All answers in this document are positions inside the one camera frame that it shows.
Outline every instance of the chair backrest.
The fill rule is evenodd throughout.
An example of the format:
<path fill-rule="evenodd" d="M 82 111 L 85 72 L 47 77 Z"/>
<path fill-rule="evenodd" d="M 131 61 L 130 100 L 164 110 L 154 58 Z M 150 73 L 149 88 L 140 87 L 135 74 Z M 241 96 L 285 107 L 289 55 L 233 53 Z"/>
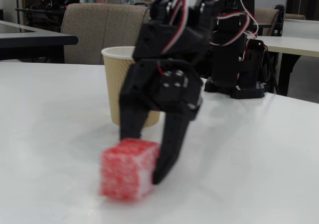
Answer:
<path fill-rule="evenodd" d="M 279 16 L 279 10 L 267 9 L 267 8 L 256 8 L 255 18 L 258 23 L 271 24 L 271 28 L 265 28 L 263 30 L 263 36 L 271 36 L 273 34 L 277 19 Z"/>
<path fill-rule="evenodd" d="M 103 48 L 134 46 L 142 24 L 149 19 L 150 11 L 145 6 L 71 4 L 61 32 L 77 36 L 79 43 L 64 47 L 65 63 L 103 64 Z"/>

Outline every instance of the red wire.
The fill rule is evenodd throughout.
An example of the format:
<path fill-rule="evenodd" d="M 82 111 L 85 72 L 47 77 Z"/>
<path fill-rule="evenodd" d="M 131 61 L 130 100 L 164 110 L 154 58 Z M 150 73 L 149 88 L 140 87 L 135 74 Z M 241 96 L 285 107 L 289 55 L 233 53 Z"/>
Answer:
<path fill-rule="evenodd" d="M 179 27 L 178 27 L 178 30 L 177 32 L 175 33 L 174 37 L 170 40 L 170 42 L 165 46 L 165 48 L 163 49 L 163 51 L 165 51 L 167 49 L 167 47 L 169 47 L 171 45 L 171 43 L 175 40 L 176 36 L 179 34 L 180 30 L 182 29 L 182 24 L 183 24 L 183 21 L 185 19 L 185 14 L 186 14 L 186 9 L 188 9 L 186 7 L 186 0 L 183 0 L 183 16 L 182 16 L 182 19 L 181 19 L 181 22 L 179 24 Z"/>
<path fill-rule="evenodd" d="M 228 13 L 228 14 L 225 14 L 225 15 L 220 15 L 220 16 L 218 16 L 217 18 L 220 18 L 220 17 L 228 17 L 228 16 L 235 15 L 235 14 L 244 14 L 244 12 L 242 12 L 242 11 L 236 11 L 236 12 Z"/>
<path fill-rule="evenodd" d="M 251 39 L 249 39 L 248 42 L 247 42 L 246 50 L 245 50 L 245 56 L 244 56 L 244 58 L 243 58 L 243 61 L 246 59 L 246 55 L 247 55 L 248 46 L 249 46 L 250 41 L 251 41 Z"/>
<path fill-rule="evenodd" d="M 178 2 L 176 3 L 174 12 L 173 12 L 173 14 L 172 14 L 172 16 L 171 16 L 171 18 L 170 18 L 170 20 L 169 20 L 169 22 L 168 22 L 169 24 L 170 24 L 171 22 L 173 22 L 173 19 L 175 19 L 175 16 L 176 16 L 176 13 L 177 13 L 177 11 L 178 11 L 179 4 L 181 3 L 181 1 L 182 1 L 182 0 L 178 0 Z"/>
<path fill-rule="evenodd" d="M 159 61 L 159 60 L 158 60 L 158 71 L 159 71 L 159 73 L 160 73 L 161 76 L 164 75 L 164 72 L 163 72 L 163 70 L 162 70 L 162 68 L 161 68 L 161 66 L 160 66 L 160 61 Z"/>

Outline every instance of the black table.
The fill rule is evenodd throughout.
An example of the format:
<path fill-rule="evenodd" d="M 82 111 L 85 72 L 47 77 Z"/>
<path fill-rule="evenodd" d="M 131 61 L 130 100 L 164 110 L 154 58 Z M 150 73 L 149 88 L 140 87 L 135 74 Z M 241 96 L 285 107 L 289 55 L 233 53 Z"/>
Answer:
<path fill-rule="evenodd" d="M 42 10 L 42 9 L 29 9 L 29 8 L 16 8 L 16 11 L 22 11 L 27 14 L 40 13 L 48 15 L 64 15 L 65 10 Z"/>
<path fill-rule="evenodd" d="M 77 43 L 76 36 L 0 21 L 0 60 L 50 57 L 64 63 L 64 45 Z"/>

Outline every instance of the red and white cube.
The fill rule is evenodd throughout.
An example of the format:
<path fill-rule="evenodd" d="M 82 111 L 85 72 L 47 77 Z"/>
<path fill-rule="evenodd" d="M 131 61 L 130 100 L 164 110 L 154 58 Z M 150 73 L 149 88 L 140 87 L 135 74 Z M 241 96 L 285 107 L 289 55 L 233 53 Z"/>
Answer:
<path fill-rule="evenodd" d="M 160 145 L 140 139 L 124 139 L 103 152 L 101 195 L 138 200 L 153 189 L 152 178 Z"/>

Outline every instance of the cup rim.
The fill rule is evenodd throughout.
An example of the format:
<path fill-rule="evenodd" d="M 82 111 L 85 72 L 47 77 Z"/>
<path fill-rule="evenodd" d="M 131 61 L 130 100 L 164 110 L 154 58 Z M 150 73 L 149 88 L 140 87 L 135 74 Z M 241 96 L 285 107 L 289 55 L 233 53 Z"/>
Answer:
<path fill-rule="evenodd" d="M 109 47 L 105 48 L 101 51 L 103 56 L 115 58 L 115 59 L 121 59 L 121 60 L 130 60 L 133 61 L 133 58 L 131 56 L 124 56 L 124 55 L 117 55 L 109 53 L 110 51 L 117 49 L 117 48 L 135 48 L 134 46 L 115 46 L 115 47 Z"/>

